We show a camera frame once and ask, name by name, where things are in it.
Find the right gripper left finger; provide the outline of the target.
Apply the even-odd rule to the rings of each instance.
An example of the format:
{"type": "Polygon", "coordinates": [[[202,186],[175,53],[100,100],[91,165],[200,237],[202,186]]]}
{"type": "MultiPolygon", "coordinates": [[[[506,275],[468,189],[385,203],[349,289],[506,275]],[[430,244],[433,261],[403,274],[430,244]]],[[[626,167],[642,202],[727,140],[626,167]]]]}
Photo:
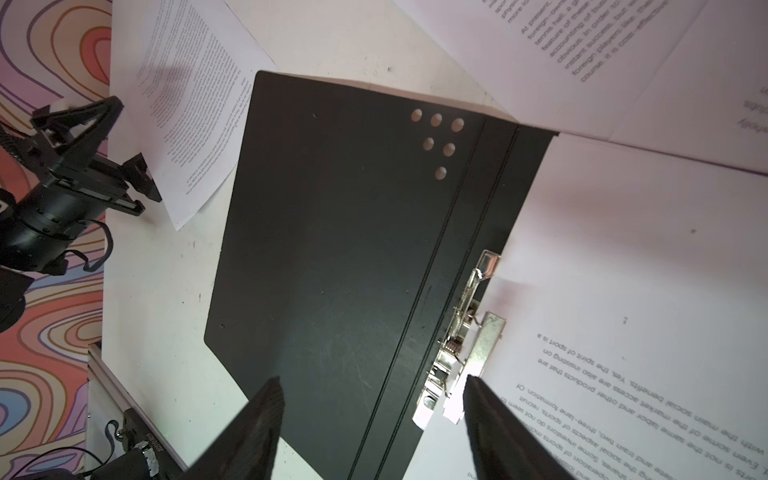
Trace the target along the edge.
{"type": "Polygon", "coordinates": [[[270,479],[284,409],[280,379],[270,378],[181,479],[270,479]]]}

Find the orange and black folder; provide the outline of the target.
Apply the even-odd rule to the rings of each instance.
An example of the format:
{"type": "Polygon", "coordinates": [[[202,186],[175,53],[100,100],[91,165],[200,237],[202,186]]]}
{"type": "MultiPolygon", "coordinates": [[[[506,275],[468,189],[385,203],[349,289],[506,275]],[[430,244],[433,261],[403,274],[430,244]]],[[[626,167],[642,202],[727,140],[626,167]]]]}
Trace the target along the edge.
{"type": "Polygon", "coordinates": [[[325,479],[399,479],[472,269],[500,253],[550,130],[256,75],[204,340],[325,479]]]}

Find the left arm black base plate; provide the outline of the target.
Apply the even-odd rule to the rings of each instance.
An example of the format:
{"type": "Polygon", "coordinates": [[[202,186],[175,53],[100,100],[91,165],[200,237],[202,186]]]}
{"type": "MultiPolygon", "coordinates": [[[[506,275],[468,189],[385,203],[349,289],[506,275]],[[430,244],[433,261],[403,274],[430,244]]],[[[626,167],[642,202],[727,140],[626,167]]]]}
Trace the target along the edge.
{"type": "Polygon", "coordinates": [[[180,479],[184,462],[102,359],[99,342],[87,350],[86,448],[88,479],[180,479]]]}

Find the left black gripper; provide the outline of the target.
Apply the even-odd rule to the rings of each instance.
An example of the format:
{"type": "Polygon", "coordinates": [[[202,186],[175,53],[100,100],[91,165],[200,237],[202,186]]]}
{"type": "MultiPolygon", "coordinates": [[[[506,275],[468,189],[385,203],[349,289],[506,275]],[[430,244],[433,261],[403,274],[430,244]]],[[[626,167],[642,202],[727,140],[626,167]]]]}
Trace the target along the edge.
{"type": "Polygon", "coordinates": [[[1,146],[39,183],[21,200],[4,192],[1,202],[1,265],[10,269],[62,275],[66,256],[87,256],[71,244],[91,225],[107,239],[103,256],[84,269],[93,272],[109,258],[111,232],[99,218],[108,209],[132,216],[144,205],[128,194],[130,188],[156,203],[162,197],[141,153],[121,166],[99,153],[123,111],[116,96],[54,111],[46,106],[33,112],[34,134],[29,140],[3,140],[1,146]]]}

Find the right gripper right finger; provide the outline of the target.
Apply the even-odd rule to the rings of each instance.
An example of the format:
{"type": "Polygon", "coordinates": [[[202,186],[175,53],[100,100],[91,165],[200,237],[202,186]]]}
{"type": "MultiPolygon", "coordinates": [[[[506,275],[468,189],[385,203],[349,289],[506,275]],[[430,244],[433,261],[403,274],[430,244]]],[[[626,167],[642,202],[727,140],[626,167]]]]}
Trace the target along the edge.
{"type": "Polygon", "coordinates": [[[572,477],[481,378],[467,377],[463,405],[479,479],[572,477]]]}

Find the printed paper sheet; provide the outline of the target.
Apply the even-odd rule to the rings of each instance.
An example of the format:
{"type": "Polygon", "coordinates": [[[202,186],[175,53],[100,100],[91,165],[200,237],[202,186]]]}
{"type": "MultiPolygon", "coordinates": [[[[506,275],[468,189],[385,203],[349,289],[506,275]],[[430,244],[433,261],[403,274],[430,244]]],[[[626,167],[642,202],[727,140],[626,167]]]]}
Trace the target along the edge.
{"type": "Polygon", "coordinates": [[[578,479],[767,475],[767,179],[554,137],[483,380],[578,479]]]}
{"type": "Polygon", "coordinates": [[[608,138],[702,1],[401,1],[399,7],[524,124],[608,138]]]}
{"type": "Polygon", "coordinates": [[[224,1],[116,1],[120,98],[175,230],[235,170],[255,77],[274,63],[224,1]]]}
{"type": "Polygon", "coordinates": [[[707,2],[611,139],[766,172],[766,2],[707,2]]]}

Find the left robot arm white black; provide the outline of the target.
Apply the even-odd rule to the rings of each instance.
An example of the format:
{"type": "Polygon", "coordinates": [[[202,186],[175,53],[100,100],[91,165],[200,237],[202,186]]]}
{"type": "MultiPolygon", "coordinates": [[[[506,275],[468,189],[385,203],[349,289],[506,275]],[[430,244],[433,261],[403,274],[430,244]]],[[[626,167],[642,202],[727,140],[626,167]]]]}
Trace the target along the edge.
{"type": "Polygon", "coordinates": [[[38,109],[31,134],[1,127],[2,150],[38,179],[22,199],[1,192],[3,331],[21,319],[33,274],[62,276],[70,256],[81,259],[87,273],[103,266],[114,241],[102,215],[112,209],[139,216],[145,210],[130,189],[161,202],[142,155],[118,164],[99,152],[123,108],[110,96],[66,110],[38,109]]]}

